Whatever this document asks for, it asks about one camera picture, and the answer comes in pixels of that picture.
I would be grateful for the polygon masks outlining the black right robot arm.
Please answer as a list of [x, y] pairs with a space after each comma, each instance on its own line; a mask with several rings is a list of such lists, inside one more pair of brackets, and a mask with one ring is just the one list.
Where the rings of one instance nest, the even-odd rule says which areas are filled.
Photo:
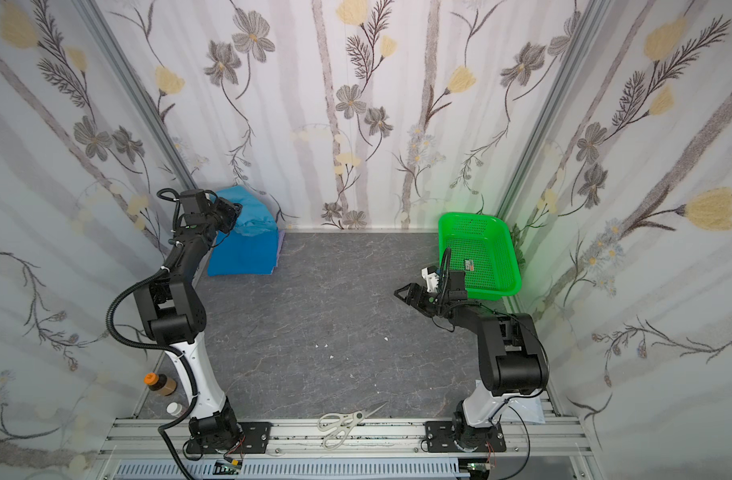
[[409, 283], [393, 295], [423, 316], [445, 319], [452, 332], [476, 336], [480, 384], [462, 400], [452, 419], [425, 424], [431, 453], [503, 452], [501, 419], [518, 400], [539, 397], [547, 387], [549, 365], [544, 347], [527, 314], [498, 312], [475, 299], [466, 272], [451, 268], [446, 249], [439, 266], [422, 271], [422, 284]]

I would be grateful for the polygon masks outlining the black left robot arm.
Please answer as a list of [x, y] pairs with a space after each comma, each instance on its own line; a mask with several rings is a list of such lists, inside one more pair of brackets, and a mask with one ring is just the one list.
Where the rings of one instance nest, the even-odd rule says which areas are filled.
[[[206, 309], [193, 286], [201, 261], [214, 249], [220, 233], [228, 236], [233, 231], [242, 206], [212, 190], [179, 193], [164, 188], [156, 196], [175, 204], [172, 249], [154, 274], [126, 288], [110, 303], [105, 326], [110, 336], [126, 347], [165, 352], [187, 381], [187, 406], [157, 431], [182, 476], [191, 479], [193, 475], [168, 435], [169, 429], [186, 421], [190, 439], [202, 453], [229, 450], [243, 438], [208, 358]], [[134, 298], [148, 343], [129, 339], [116, 328], [116, 311], [129, 296]]]

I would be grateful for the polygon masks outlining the green plastic basket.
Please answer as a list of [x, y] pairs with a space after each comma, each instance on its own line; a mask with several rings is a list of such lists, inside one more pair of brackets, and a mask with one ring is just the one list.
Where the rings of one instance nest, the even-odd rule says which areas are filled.
[[[507, 224], [499, 218], [449, 212], [438, 221], [439, 258], [451, 249], [451, 269], [465, 272], [468, 297], [497, 301], [518, 294], [522, 288], [520, 267]], [[466, 271], [465, 259], [475, 270]]]

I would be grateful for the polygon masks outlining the light blue t shirt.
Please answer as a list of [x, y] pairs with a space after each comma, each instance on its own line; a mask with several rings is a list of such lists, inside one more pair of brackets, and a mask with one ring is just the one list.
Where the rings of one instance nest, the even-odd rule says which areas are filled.
[[218, 191], [220, 198], [239, 204], [242, 209], [233, 231], [242, 236], [257, 236], [277, 232], [278, 227], [269, 209], [243, 186]]

